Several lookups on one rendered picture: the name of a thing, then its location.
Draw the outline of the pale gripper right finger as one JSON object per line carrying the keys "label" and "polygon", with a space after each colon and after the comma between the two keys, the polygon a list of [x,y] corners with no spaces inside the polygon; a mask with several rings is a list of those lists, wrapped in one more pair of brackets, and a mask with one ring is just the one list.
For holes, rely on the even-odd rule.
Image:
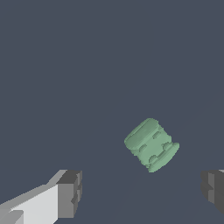
{"label": "pale gripper right finger", "polygon": [[224,214],[224,170],[202,171],[200,178],[203,196]]}

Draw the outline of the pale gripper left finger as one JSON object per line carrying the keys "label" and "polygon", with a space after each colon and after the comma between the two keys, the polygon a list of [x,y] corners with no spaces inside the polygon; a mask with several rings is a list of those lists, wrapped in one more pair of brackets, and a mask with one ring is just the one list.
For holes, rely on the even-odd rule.
{"label": "pale gripper left finger", "polygon": [[0,205],[0,224],[55,224],[73,218],[82,195],[82,171],[59,170],[38,186]]}

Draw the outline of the green ribbed cylinder object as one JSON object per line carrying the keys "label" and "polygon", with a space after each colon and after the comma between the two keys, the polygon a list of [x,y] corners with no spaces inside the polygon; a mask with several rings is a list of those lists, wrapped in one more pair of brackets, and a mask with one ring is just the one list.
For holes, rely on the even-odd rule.
{"label": "green ribbed cylinder object", "polygon": [[125,146],[148,172],[156,172],[172,160],[179,150],[165,129],[154,118],[147,118],[124,139]]}

